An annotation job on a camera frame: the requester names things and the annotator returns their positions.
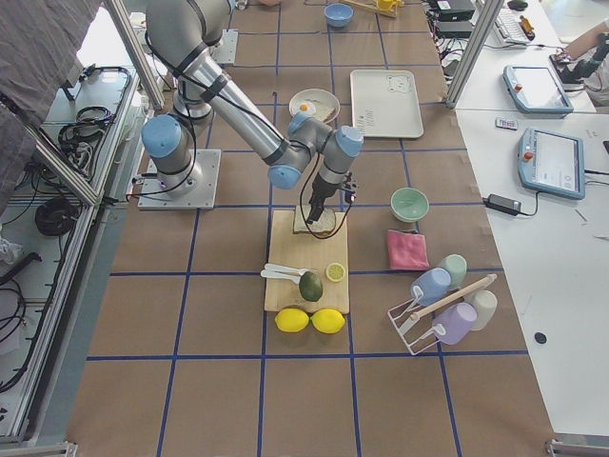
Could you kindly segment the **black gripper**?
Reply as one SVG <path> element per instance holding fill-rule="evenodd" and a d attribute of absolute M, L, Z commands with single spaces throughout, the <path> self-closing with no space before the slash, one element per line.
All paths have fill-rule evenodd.
<path fill-rule="evenodd" d="M 348 171 L 339 184 L 331 184 L 317 174 L 312 185 L 312 194 L 309 198 L 310 211 L 305 221 L 314 224 L 320 220 L 324 213 L 324 202 L 334 195 L 337 190 L 344 192 L 344 200 L 352 205 L 356 199 L 357 183 L 353 180 L 353 173 Z"/>

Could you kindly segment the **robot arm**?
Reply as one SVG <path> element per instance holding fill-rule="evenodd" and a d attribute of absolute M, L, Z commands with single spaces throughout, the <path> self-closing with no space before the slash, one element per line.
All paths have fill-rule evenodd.
<path fill-rule="evenodd" d="M 319 220 L 324 202 L 337 190 L 347 203 L 356 187 L 350 167 L 363 136 L 350 126 L 333 129 L 310 110 L 298 110 L 281 134 L 216 63 L 211 49 L 220 42 L 232 1 L 151 1 L 147 5 L 147 45 L 177 79 L 173 111 L 148 121 L 142 129 L 145 149 L 166 192 L 182 191 L 196 167 L 197 128 L 220 115 L 268 166 L 268 179 L 291 189 L 315 156 L 322 164 L 312 185 L 307 223 Z"/>

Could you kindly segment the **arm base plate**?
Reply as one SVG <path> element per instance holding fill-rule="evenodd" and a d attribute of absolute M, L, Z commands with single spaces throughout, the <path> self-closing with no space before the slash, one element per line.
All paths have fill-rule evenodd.
<path fill-rule="evenodd" d="M 219 149 L 188 149 L 190 164 L 184 170 L 166 174 L 157 170 L 152 158 L 138 200 L 140 210 L 213 209 L 220 170 Z"/>

